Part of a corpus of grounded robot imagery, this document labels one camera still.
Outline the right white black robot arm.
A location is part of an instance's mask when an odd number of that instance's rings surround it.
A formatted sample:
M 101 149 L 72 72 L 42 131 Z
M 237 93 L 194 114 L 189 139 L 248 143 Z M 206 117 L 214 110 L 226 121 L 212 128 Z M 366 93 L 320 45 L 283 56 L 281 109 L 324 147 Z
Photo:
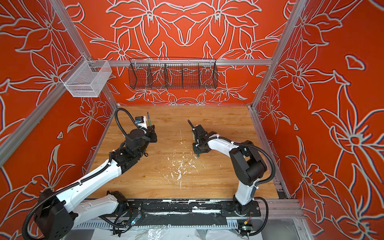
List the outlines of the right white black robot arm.
M 192 127 L 195 140 L 193 150 L 197 156 L 213 150 L 231 159 L 239 180 L 233 197 L 233 209 L 237 215 L 245 216 L 250 212 L 258 182 L 268 170 L 258 148 L 251 141 L 237 143 L 216 132 L 208 133 L 201 125 L 194 126 L 191 121 L 188 123 Z

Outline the dark green pen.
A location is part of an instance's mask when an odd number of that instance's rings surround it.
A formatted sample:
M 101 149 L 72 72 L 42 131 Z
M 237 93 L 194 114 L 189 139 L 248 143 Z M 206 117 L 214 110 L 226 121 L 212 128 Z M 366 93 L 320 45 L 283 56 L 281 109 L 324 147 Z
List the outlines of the dark green pen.
M 148 127 L 152 126 L 149 112 L 147 112 L 147 122 L 148 122 Z

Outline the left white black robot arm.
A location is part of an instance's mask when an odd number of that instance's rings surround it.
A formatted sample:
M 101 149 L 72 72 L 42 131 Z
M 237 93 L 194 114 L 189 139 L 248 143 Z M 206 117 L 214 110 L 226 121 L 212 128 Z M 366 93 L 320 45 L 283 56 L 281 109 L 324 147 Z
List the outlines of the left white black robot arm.
M 157 142 L 155 126 L 139 128 L 125 134 L 126 140 L 109 153 L 109 158 L 92 172 L 59 190 L 47 189 L 41 193 L 36 206 L 28 213 L 22 228 L 25 240 L 30 221 L 37 224 L 44 240 L 60 240 L 69 231 L 88 220 L 128 210 L 127 199 L 118 192 L 108 192 L 103 198 L 85 202 L 85 199 L 129 169 L 146 156 L 150 143 Z

